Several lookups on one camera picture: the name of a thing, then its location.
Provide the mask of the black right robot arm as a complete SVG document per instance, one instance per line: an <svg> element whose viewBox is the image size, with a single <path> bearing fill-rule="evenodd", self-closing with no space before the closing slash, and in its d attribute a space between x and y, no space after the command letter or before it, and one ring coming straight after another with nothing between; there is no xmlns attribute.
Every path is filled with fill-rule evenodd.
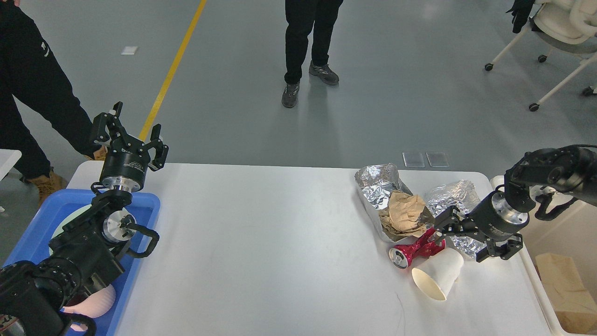
<svg viewBox="0 0 597 336"><path fill-rule="evenodd" d="M486 245L476 253L477 262L489 257L507 260L524 246L520 231L528 225L529 213L536 205L531 197L531 187L550 187L571 196L571 200L555 206L550 212L547 208L553 197L539 197L540 207L535 217L551 221L578 200L596 204L596 174L595 145L548 147L526 152L520 161L506 170L504 183L463 218L458 216L456 206L440 213L434 225L435 241L449 236L472 238Z"/></svg>

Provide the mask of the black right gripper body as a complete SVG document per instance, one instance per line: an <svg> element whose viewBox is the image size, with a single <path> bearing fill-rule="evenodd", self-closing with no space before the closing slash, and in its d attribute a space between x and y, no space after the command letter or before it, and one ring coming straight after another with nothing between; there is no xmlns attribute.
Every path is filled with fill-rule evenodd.
<svg viewBox="0 0 597 336"><path fill-rule="evenodd" d="M512 208L499 190L488 194L467 217L484 236L497 242L507 240L529 223L529 213Z"/></svg>

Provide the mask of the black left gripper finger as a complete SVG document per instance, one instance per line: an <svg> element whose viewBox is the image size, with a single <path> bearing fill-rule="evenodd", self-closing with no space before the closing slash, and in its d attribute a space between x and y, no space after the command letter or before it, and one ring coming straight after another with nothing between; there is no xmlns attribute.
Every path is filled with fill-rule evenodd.
<svg viewBox="0 0 597 336"><path fill-rule="evenodd" d="M92 122L92 143L112 150L139 150L143 142L126 132L121 123L123 102L113 105L109 112L99 113Z"/></svg>
<svg viewBox="0 0 597 336"><path fill-rule="evenodd" d="M140 147L140 157L143 163L152 171L160 170L166 163L167 154L169 151L168 145L165 145L160 138L161 125L155 124L152 127L150 141L142 142Z"/></svg>

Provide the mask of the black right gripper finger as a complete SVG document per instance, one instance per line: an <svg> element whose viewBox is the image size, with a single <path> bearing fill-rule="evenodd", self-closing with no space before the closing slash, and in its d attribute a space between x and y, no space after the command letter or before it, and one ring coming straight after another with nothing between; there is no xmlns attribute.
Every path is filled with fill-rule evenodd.
<svg viewBox="0 0 597 336"><path fill-rule="evenodd" d="M522 234L516 233L507 240L500 242L501 245L497 245L497 241L492 238L485 239L486 246L484 249L476 253L476 262L483 262L489 257L499 257L502 260L508 260L513 257L524 247L524 241Z"/></svg>
<svg viewBox="0 0 597 336"><path fill-rule="evenodd" d="M435 217L434 229L442 236L467 237L480 241L480 231L474 219L460 212L456 205L448 206Z"/></svg>

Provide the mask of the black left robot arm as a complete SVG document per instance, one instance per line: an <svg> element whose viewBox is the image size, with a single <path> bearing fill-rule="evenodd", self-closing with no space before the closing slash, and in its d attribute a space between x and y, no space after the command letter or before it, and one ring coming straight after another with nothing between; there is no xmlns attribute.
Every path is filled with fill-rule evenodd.
<svg viewBox="0 0 597 336"><path fill-rule="evenodd" d="M166 163L168 146L160 139L160 124L144 142L121 124L122 102L92 122L91 140L107 146L99 180L91 184L91 206L64 224L49 241L51 255L35 264L17 261L1 270L1 334L3 336L63 336L73 323L97 327L91 317L67 313L74 298L108 287L125 268L124 255L145 258L158 244L159 234L127 215L114 219L144 187L147 170Z"/></svg>

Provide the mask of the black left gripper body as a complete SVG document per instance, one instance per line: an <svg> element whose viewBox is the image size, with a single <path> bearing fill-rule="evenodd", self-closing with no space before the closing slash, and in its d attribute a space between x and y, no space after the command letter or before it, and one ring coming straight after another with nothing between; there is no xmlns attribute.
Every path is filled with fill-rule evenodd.
<svg viewBox="0 0 597 336"><path fill-rule="evenodd" d="M150 160L148 153L130 153L123 148L108 149L99 183L107 189L140 191L145 184Z"/></svg>

